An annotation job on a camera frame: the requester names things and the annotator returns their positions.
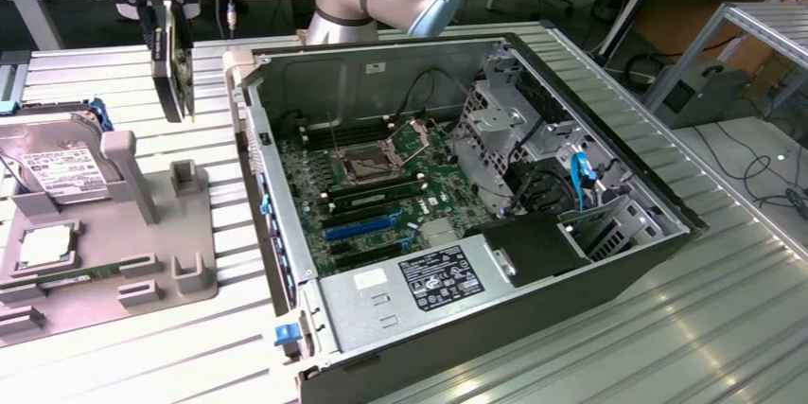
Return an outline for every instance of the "hard drive label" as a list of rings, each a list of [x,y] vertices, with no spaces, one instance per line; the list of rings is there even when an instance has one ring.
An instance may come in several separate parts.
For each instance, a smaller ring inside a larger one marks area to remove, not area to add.
[[[460,246],[398,262],[398,267],[421,311],[485,290]]]
[[[29,153],[20,156],[50,197],[82,194],[106,188],[104,175],[89,149]]]

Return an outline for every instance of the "motherboard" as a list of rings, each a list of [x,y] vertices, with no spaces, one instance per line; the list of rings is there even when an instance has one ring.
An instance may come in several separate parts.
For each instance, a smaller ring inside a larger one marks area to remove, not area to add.
[[[490,220],[449,133],[414,118],[386,125],[382,133],[384,139],[358,143],[344,140],[344,131],[326,132],[314,147],[305,134],[280,143],[321,275],[440,246]]]

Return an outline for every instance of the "power supply label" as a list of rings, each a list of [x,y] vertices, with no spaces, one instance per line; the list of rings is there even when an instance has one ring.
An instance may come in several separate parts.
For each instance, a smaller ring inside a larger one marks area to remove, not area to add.
[[[485,290],[460,246],[398,262],[398,267],[421,311]]]
[[[106,188],[104,175],[89,149],[44,151],[20,160],[50,197],[82,194]]]

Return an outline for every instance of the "blue pcie slot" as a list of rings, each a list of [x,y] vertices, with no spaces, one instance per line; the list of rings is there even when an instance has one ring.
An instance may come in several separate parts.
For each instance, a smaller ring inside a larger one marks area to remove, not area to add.
[[[386,215],[385,217],[377,220],[370,220],[368,222],[362,222],[361,224],[354,224],[352,226],[333,229],[325,232],[325,241],[337,241],[345,238],[360,236],[361,234],[366,234],[368,232],[389,229],[398,222],[398,219],[401,218],[401,213],[402,211],[398,211],[397,213]]]

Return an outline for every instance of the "hard drive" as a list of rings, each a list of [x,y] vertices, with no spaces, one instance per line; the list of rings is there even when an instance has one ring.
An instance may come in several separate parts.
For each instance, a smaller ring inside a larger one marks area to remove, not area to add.
[[[56,203],[106,197],[106,184],[122,180],[101,153],[112,127],[100,99],[24,106],[2,118],[0,156],[22,192],[46,192]]]

